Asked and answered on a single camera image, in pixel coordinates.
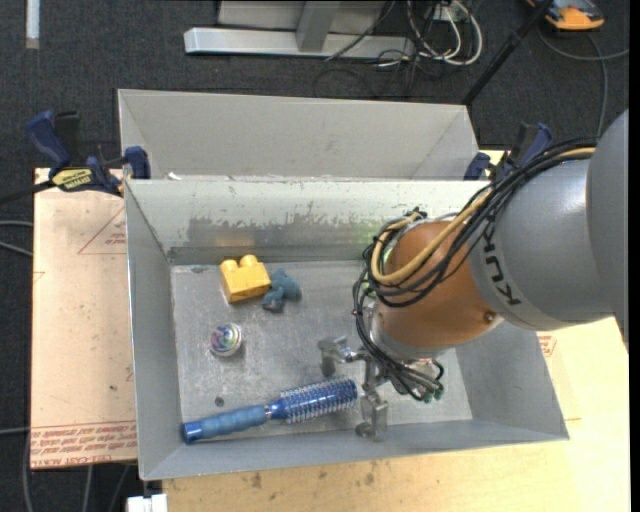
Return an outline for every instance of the orange object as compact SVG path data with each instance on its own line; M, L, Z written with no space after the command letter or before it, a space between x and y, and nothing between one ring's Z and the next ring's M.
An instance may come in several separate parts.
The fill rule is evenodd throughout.
M225 260L220 264L224 294L229 302L264 295L271 287L271 279L264 267L253 254L240 260Z
M536 0L525 0L530 6L537 5ZM554 2L549 8L545 19L558 30L593 30L602 26L604 15L591 0L576 0L575 2Z
M448 222L426 222L405 233L398 240L385 265L385 273L404 266L426 247L448 225ZM419 279L444 258L462 227L458 227L436 249L414 279ZM403 308L378 304L378 318L382 330L399 343L421 349L440 350L480 336L498 321L497 314L485 302L476 288L466 250L453 257L450 268L458 270L436 286L421 301ZM408 297L390 297L390 302Z

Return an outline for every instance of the gray bin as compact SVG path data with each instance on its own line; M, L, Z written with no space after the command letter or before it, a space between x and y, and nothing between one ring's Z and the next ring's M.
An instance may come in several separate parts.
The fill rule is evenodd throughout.
M566 438L535 334L503 324L444 355L446 392L441 401L420 404L384 385L381 394L390 404L390 428L382 442L355 434L361 421L359 408L293 426L270 423L189 446L182 441L183 421L267 403L281 390L322 380L318 340L346 335L352 348L359 345L351 316L351 286L371 236L383 222L414 206L432 217L458 209L479 188L477 182L453 179L465 169L461 162L456 166L455 159L448 161L447 173L440 179L416 175L419 169L435 169L435 162L446 154L470 160L475 142L463 108L393 104L394 109L386 103L363 103L370 108L362 109L358 102L121 92L123 147L143 145L151 155L155 177L130 180L125 192L141 478ZM304 138L287 139L287 134L304 131L295 105L304 115L310 105L317 108L316 119L331 121L336 131L325 124L325 132L316 133L313 144ZM361 117L345 118L351 107ZM230 120L234 111L247 117L242 133L235 125L225 132L214 120ZM276 132L284 138L272 134L275 138L267 143L269 134L259 128L266 123L265 111L279 112ZM376 111L387 117L372 126L378 119ZM424 125L436 133L444 118L434 114L441 112L450 117L440 126L439 148L425 139L423 146L408 145L395 159L388 156L397 151L392 147L397 143L396 130L413 136ZM157 119L169 113L172 122L166 128L159 126ZM207 114L212 116L209 124ZM345 135L341 127L349 125L352 131ZM313 127L307 130L309 135L315 133ZM457 130L458 138L445 142L442 137L448 130ZM376 134L376 144L362 138L364 132ZM352 137L352 152L365 154L373 148L381 161L359 163L345 146L332 158L342 151L351 164L322 176L327 174L322 162L328 141L338 136ZM249 144L244 152L238 137L243 145ZM198 149L189 142L207 138L215 147ZM391 146L384 145L387 139ZM261 144L269 146L263 156L271 155L262 161L266 172L243 174L247 162L260 162ZM296 163L282 151L295 154ZM319 167L301 167L301 158ZM384 175L384 165L392 162L396 172ZM276 168L279 175L271 175ZM169 173L182 179L160 179ZM261 308L259 299L229 305L217 265L248 253L269 271L284 268L295 277L302 299L287 303L281 314ZM243 350L228 359L215 358L208 350L211 331L228 321L241 325ZM362 382L364 368L361 363L340 365L338 373ZM215 404L216 397L223 398L224 406Z

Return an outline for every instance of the blue toy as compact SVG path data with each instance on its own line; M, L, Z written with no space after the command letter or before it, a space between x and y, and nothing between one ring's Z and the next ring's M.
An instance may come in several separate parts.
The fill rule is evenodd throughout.
M276 270L271 276L271 290L265 293L262 307L270 311L282 311L285 300L298 300L302 292L300 285L283 269Z

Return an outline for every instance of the metal stand base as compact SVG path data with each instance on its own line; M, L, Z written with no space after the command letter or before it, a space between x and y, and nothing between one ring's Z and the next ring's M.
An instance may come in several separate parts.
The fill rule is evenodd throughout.
M296 32L229 28L192 28L184 34L187 54L281 55L290 57L330 57L350 44L357 36L327 34L322 48L301 51ZM397 59L396 51L410 54L413 44L404 37L367 36L341 57L376 59L383 52Z

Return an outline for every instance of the lego duplo block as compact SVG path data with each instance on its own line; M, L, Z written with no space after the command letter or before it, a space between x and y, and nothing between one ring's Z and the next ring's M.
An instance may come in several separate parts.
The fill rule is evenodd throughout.
M224 294L229 302L263 295L271 287L271 280L264 264L252 255L242 257L240 264L225 260L220 264Z

